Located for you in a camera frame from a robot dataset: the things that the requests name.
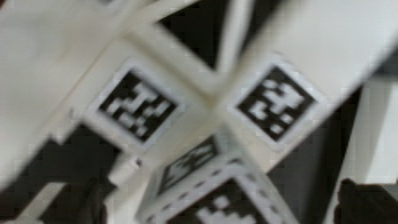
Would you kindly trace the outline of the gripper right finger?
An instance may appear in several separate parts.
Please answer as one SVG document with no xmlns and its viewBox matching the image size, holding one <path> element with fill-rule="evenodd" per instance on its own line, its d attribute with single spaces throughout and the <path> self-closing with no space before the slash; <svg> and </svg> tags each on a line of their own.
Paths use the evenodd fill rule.
<svg viewBox="0 0 398 224">
<path fill-rule="evenodd" d="M 341 181 L 334 224 L 398 224 L 398 183 Z"/>
</svg>

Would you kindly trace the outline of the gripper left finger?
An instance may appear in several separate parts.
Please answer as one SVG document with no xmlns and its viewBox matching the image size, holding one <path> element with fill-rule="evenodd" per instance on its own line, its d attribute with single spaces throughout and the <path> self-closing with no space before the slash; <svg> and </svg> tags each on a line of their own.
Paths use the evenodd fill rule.
<svg viewBox="0 0 398 224">
<path fill-rule="evenodd" d="M 51 184 L 30 202 L 12 224 L 108 224 L 104 199 L 115 185 L 106 179 Z"/>
</svg>

